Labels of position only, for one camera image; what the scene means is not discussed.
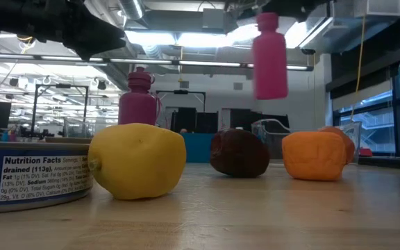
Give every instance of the can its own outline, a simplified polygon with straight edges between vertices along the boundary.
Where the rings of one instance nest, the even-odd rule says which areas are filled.
[[[0,142],[0,212],[80,199],[92,187],[88,144]]]

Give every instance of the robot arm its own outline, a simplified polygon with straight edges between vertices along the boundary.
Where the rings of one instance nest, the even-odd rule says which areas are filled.
[[[0,34],[62,42],[84,60],[126,46],[124,31],[93,15],[84,0],[0,0]]]

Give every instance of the yellow lemon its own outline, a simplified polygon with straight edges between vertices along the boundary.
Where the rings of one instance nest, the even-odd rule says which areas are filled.
[[[159,197],[180,180],[185,141],[147,124],[111,126],[92,139],[88,162],[98,183],[116,199]]]

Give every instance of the wooden table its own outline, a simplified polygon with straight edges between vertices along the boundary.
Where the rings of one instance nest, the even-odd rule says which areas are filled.
[[[348,166],[332,183],[293,180],[281,165],[238,179],[189,164],[161,198],[116,201],[95,187],[0,214],[0,249],[400,250],[400,170]]]

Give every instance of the pink water bottle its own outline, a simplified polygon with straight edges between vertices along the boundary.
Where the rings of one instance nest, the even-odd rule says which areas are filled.
[[[253,41],[254,95],[258,100],[280,99],[288,95],[286,43],[276,32],[278,15],[265,12],[257,16],[261,34]]]
[[[155,77],[137,67],[128,77],[129,93],[119,99],[118,124],[143,123],[155,125],[157,120],[157,99],[149,94]]]

